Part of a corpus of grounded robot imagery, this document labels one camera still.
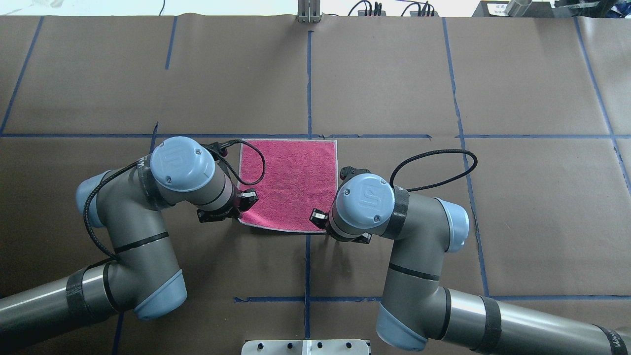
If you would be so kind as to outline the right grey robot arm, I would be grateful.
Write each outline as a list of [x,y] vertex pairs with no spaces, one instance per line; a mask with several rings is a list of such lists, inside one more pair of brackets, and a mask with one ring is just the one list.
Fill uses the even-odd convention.
[[460,205],[417,195],[367,169],[340,171],[328,212],[310,221],[337,241],[392,240],[377,335],[420,352],[443,341],[478,355],[628,355],[630,328],[611,329],[442,287],[444,256],[462,249],[469,217]]

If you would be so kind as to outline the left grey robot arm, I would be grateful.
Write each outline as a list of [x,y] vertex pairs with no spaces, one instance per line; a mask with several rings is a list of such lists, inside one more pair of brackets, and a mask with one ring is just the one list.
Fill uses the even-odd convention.
[[162,211],[188,202],[201,223],[238,218],[258,200],[227,162],[244,140],[201,144],[171,137],[151,154],[84,180],[76,190],[90,239],[106,259],[1,301],[1,353],[96,325],[133,311],[141,320],[172,312],[187,299]]

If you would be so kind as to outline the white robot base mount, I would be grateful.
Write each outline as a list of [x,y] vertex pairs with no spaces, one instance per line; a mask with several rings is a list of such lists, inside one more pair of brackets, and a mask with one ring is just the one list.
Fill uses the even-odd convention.
[[242,355],[371,355],[362,339],[302,339],[246,341]]

